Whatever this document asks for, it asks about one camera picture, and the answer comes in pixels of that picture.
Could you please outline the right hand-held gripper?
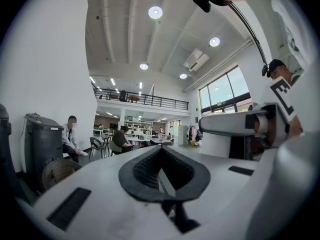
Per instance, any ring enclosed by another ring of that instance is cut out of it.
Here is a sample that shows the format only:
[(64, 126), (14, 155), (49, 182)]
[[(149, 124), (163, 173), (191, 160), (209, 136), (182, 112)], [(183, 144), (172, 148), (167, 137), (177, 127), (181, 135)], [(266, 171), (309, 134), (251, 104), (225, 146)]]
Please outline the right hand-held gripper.
[[(248, 111), (235, 113), (212, 113), (199, 120), (203, 133), (230, 136), (228, 157), (252, 160), (266, 150), (277, 149), (290, 135), (290, 123), (295, 111), (290, 104), (290, 84), (279, 77), (265, 89), (267, 101)], [(276, 135), (272, 147), (267, 147), (265, 137), (267, 118), (275, 119)]]

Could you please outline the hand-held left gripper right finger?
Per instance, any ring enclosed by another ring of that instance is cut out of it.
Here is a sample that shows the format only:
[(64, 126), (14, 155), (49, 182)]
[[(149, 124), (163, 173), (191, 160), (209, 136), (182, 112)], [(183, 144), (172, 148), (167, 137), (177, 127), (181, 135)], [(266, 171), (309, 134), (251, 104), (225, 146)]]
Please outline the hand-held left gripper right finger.
[(201, 225), (218, 215), (250, 179), (249, 175), (231, 171), (229, 168), (236, 166), (254, 171), (258, 165), (257, 161), (208, 155), (190, 147), (168, 146), (167, 148), (203, 164), (210, 172), (210, 182), (201, 196), (183, 204), (187, 216)]

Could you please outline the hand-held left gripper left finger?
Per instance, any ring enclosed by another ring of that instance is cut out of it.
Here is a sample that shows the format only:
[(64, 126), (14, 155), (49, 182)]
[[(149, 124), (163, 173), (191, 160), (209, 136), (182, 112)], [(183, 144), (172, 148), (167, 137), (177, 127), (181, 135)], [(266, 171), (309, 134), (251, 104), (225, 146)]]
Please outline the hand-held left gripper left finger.
[(128, 195), (119, 183), (123, 164), (153, 150), (137, 149), (93, 161), (45, 192), (35, 203), (35, 214), (48, 216), (75, 189), (91, 193), (66, 230), (63, 239), (72, 240), (170, 240), (176, 227), (158, 203), (145, 203)]

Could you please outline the person's right hand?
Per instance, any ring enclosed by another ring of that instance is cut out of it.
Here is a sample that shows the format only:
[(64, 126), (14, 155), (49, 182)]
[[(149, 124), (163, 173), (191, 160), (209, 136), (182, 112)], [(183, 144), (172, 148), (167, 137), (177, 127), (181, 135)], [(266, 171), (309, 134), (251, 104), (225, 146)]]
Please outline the person's right hand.
[(254, 118), (254, 132), (264, 136), (264, 142), (271, 148), (276, 137), (276, 121), (268, 119), (264, 114), (256, 114)]

